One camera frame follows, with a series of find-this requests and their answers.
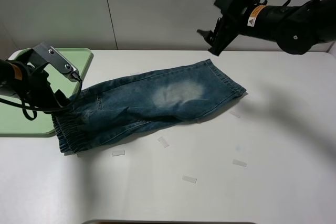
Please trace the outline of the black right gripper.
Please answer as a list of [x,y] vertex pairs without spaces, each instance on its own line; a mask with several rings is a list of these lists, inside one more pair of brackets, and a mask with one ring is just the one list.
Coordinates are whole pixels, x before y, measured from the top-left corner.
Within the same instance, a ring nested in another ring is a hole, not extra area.
[[237,35],[266,38],[265,29],[248,26],[250,14],[259,5],[260,0],[233,0],[228,10],[220,10],[222,16],[218,19],[214,31],[198,29],[197,33],[207,43],[213,43],[208,52],[219,56]]

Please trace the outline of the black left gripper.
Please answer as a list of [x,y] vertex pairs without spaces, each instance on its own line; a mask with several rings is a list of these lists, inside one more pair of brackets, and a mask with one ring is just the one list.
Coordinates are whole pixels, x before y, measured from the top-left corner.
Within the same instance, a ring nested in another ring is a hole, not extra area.
[[30,107],[44,109],[47,114],[66,110],[70,106],[71,99],[61,90],[52,91],[49,74],[44,69],[35,68],[30,62],[20,62],[19,67],[23,72],[22,90],[19,92],[22,105],[27,103]]

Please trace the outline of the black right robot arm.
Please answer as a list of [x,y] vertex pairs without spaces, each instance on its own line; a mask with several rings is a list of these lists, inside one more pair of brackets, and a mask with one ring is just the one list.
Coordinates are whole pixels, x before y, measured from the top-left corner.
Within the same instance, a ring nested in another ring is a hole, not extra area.
[[268,5],[267,0],[214,0],[220,10],[214,30],[197,30],[219,56],[239,35],[275,42],[292,55],[335,41],[335,0],[306,0],[301,6]]

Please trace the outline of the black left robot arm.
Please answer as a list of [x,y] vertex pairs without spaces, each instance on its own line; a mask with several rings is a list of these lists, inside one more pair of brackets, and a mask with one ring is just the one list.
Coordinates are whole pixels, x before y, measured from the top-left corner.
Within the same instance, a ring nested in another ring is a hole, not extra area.
[[49,74],[17,60],[1,60],[1,95],[20,99],[21,103],[1,99],[1,103],[21,108],[26,119],[33,121],[37,112],[46,114],[66,110],[71,104],[60,90],[53,92]]

